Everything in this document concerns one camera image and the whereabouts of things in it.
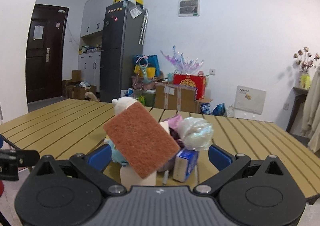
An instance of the white wall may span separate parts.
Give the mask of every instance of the white wall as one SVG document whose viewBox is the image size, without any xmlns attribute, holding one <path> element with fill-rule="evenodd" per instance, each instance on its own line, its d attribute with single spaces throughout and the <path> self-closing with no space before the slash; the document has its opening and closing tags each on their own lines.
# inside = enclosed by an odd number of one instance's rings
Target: white wall
<svg viewBox="0 0 320 226">
<path fill-rule="evenodd" d="M 4 122 L 28 112 L 26 47 L 35 1 L 0 0 L 0 103 Z"/>
<path fill-rule="evenodd" d="M 207 87 L 212 105 L 233 104 L 238 85 L 266 90 L 263 113 L 255 119 L 285 128 L 297 75 L 292 55 L 303 46 L 320 52 L 320 0 L 200 0 L 199 17 L 177 17 L 178 1 L 144 0 L 149 9 L 144 53 L 158 54 L 164 73 L 174 68 L 160 50 L 171 54 L 173 45 L 204 59 L 205 73 L 216 70 Z"/>
<path fill-rule="evenodd" d="M 36 4 L 69 8 L 62 59 L 62 79 L 64 80 L 71 79 L 71 71 L 78 69 L 80 30 L 85 2 L 86 0 L 36 0 Z"/>
</svg>

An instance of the blue and white box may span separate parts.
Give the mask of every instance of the blue and white box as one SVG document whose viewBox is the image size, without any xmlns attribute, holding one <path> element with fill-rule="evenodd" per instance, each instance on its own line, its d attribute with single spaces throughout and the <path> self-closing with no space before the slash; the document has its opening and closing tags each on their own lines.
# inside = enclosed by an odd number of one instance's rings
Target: blue and white box
<svg viewBox="0 0 320 226">
<path fill-rule="evenodd" d="M 176 156 L 173 179 L 180 182 L 186 181 L 198 162 L 198 155 L 198 151 L 182 149 Z"/>
</svg>

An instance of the beige coat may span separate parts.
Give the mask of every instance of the beige coat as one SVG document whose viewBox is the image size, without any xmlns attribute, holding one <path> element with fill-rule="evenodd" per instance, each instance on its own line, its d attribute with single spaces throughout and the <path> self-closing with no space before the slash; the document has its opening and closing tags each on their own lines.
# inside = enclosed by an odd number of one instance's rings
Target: beige coat
<svg viewBox="0 0 320 226">
<path fill-rule="evenodd" d="M 302 117 L 302 135 L 308 135 L 308 147 L 316 152 L 320 149 L 320 67 L 316 73 L 306 98 Z"/>
</svg>

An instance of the brown scouring pad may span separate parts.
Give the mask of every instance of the brown scouring pad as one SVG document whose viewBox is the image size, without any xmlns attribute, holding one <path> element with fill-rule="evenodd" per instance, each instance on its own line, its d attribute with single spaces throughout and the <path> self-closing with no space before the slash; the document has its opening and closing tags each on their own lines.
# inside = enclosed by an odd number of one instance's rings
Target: brown scouring pad
<svg viewBox="0 0 320 226">
<path fill-rule="evenodd" d="M 103 128 L 141 178 L 158 170 L 180 150 L 139 102 L 106 122 Z"/>
</svg>

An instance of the white plush toy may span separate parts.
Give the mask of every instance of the white plush toy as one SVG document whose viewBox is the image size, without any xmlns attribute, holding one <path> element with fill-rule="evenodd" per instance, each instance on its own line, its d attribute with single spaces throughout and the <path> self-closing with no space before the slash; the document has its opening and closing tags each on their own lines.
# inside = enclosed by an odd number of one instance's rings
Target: white plush toy
<svg viewBox="0 0 320 226">
<path fill-rule="evenodd" d="M 128 108 L 130 105 L 133 105 L 137 100 L 133 99 L 131 97 L 121 97 L 119 100 L 113 99 L 112 103 L 115 106 L 115 115 L 118 115 L 121 113 L 123 110 Z"/>
</svg>

